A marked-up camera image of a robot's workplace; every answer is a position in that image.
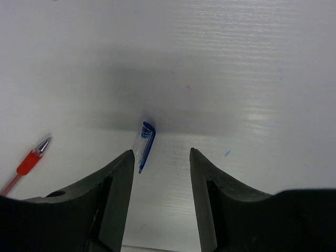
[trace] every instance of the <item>red pen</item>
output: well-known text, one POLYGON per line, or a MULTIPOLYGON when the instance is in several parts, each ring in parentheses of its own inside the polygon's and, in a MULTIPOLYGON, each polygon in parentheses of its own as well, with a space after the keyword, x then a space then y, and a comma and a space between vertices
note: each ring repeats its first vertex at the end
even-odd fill
POLYGON ((22 163, 16 169, 16 175, 12 180, 10 180, 7 185, 1 190, 0 195, 6 196, 10 190, 15 186, 15 184, 21 179, 22 176, 27 175, 37 164, 37 162, 43 157, 48 144, 50 143, 51 137, 47 138, 45 141, 40 143, 25 157, 22 163))

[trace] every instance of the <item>white table surface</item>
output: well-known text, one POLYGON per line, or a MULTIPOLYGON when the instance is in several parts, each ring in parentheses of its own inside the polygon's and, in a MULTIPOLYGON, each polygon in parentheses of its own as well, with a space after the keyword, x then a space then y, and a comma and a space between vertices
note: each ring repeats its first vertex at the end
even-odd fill
POLYGON ((268 193, 335 187, 335 10, 333 0, 1 1, 0 185, 49 132, 11 197, 102 168, 151 120, 125 245, 200 251, 191 147, 268 193))

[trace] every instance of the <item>pen tip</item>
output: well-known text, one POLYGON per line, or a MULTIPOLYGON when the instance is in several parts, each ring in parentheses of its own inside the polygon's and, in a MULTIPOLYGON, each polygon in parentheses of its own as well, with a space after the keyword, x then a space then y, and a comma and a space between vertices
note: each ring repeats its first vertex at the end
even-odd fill
POLYGON ((51 141, 51 137, 48 137, 46 140, 44 140, 42 143, 40 143, 36 148, 35 151, 39 153, 40 155, 43 155, 43 153, 46 151, 47 146, 49 145, 51 141))

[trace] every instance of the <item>pen cap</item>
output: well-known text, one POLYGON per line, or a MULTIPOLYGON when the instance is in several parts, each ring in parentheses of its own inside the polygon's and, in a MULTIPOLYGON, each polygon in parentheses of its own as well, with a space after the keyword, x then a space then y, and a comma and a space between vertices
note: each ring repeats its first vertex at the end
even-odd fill
POLYGON ((133 147, 136 162, 141 163, 143 161, 145 152, 152 141, 152 137, 153 131, 150 130, 150 127, 147 127, 147 124, 144 122, 133 147))

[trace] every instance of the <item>blue pen cap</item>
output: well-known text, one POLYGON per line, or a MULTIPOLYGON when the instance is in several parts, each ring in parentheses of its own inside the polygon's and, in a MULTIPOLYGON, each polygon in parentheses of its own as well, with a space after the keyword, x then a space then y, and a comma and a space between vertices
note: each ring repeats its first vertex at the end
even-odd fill
POLYGON ((149 123, 143 122, 141 131, 139 132, 136 138, 135 145, 133 148, 135 156, 135 165, 139 166, 139 173, 141 173, 146 163, 154 138, 155 138, 155 128, 151 126, 149 123))

